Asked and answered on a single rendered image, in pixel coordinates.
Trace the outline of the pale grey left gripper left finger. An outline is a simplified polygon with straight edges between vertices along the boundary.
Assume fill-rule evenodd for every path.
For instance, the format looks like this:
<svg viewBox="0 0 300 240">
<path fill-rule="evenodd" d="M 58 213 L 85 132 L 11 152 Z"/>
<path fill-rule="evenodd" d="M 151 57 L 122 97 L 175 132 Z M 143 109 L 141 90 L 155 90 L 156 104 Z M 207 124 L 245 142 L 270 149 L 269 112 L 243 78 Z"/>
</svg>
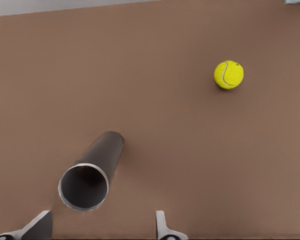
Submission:
<svg viewBox="0 0 300 240">
<path fill-rule="evenodd" d="M 53 214 L 44 210 L 22 229 L 5 232 L 0 240 L 49 240 L 53 231 Z"/>
</svg>

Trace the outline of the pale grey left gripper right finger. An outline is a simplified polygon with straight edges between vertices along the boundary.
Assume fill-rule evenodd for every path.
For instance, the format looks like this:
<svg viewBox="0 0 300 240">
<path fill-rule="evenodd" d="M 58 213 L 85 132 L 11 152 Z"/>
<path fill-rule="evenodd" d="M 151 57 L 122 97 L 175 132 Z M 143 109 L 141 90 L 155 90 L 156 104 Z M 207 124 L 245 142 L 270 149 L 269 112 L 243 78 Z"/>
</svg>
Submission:
<svg viewBox="0 0 300 240">
<path fill-rule="evenodd" d="M 163 210 L 157 210 L 155 217 L 157 240 L 188 240 L 188 236 L 184 233 L 168 228 Z"/>
</svg>

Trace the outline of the dark grey tennis tube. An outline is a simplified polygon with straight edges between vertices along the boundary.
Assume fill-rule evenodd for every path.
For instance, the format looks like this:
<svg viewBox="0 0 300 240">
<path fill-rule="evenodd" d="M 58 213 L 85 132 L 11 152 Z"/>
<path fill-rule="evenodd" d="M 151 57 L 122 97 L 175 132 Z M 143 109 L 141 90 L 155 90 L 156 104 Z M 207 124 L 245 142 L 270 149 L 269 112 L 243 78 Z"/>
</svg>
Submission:
<svg viewBox="0 0 300 240">
<path fill-rule="evenodd" d="M 62 202 L 79 212 L 97 209 L 107 198 L 123 148 L 121 134 L 103 133 L 61 176 Z"/>
</svg>

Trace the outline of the yellow tennis ball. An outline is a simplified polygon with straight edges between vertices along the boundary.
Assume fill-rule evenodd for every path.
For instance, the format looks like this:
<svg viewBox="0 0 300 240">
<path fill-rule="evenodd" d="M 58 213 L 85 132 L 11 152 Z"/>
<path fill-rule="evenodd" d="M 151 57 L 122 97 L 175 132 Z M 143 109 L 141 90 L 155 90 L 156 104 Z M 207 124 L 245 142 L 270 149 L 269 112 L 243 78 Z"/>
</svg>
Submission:
<svg viewBox="0 0 300 240">
<path fill-rule="evenodd" d="M 238 62 L 226 60 L 214 70 L 214 82 L 222 89 L 231 90 L 238 87 L 244 79 L 244 68 Z"/>
</svg>

